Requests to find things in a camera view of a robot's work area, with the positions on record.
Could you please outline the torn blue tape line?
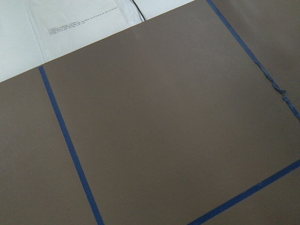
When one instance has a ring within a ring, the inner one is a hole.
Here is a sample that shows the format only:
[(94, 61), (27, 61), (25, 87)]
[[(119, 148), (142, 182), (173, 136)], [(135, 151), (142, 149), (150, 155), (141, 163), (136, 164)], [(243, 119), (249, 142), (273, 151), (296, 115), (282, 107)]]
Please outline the torn blue tape line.
[(259, 67), (259, 69), (263, 72), (266, 79), (271, 83), (273, 89), (279, 93), (282, 97), (282, 100), (287, 104), (293, 115), (297, 118), (297, 120), (300, 120), (300, 113), (297, 111), (296, 107), (292, 104), (288, 96), (286, 95), (286, 91), (278, 86), (276, 81), (272, 78), (268, 70), (263, 66), (263, 64), (257, 59), (257, 57), (254, 55), (254, 53), (251, 51), (251, 49), (247, 46), (247, 44), (243, 41), (243, 39), (239, 36), (239, 34), (236, 32), (236, 30), (232, 27), (232, 25), (228, 22), (228, 20), (224, 17), (224, 15), (221, 13), (221, 11), (218, 9), (218, 7), (215, 5), (215, 3), (212, 0), (206, 1), (208, 5), (211, 7), (211, 9), (215, 12), (215, 14), (218, 16), (220, 21), (225, 25), (225, 27), (228, 29), (228, 31), (232, 34), (232, 36), (235, 38), (235, 40), (239, 43), (239, 45), (243, 48), (243, 50), (246, 52), (246, 54), (251, 58), (251, 60)]

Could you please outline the white paper sheet with text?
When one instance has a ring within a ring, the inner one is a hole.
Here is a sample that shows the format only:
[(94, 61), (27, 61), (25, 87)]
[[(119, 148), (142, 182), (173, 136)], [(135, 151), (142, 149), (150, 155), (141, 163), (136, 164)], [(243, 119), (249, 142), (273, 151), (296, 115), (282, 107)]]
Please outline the white paper sheet with text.
[(184, 0), (3, 0), (0, 79), (186, 4)]

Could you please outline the blue tape line crosswise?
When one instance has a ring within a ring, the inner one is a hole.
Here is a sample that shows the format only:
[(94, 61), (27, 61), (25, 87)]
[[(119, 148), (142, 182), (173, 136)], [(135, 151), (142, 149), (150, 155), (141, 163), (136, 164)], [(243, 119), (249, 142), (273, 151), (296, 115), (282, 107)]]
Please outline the blue tape line crosswise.
[(217, 206), (216, 208), (212, 209), (211, 211), (203, 214), (199, 218), (193, 220), (192, 222), (189, 223), (189, 225), (202, 225), (202, 224), (206, 223), (207, 221), (218, 216), (219, 214), (223, 213), (224, 211), (228, 210), (229, 208), (233, 207), (234, 205), (244, 201), (251, 195), (264, 189), (268, 185), (270, 185), (270, 184), (274, 183), (275, 181), (279, 180), (280, 178), (286, 176), (290, 172), (298, 169), (299, 166), (300, 166), (300, 160), (298, 159), (295, 162), (291, 163), (290, 165), (286, 166), (285, 168), (281, 169), (280, 171), (276, 172), (275, 174), (269, 176), (268, 178), (264, 179), (263, 181), (250, 187), (246, 191), (238, 194), (237, 196), (233, 197), (232, 199), (226, 201), (225, 203)]

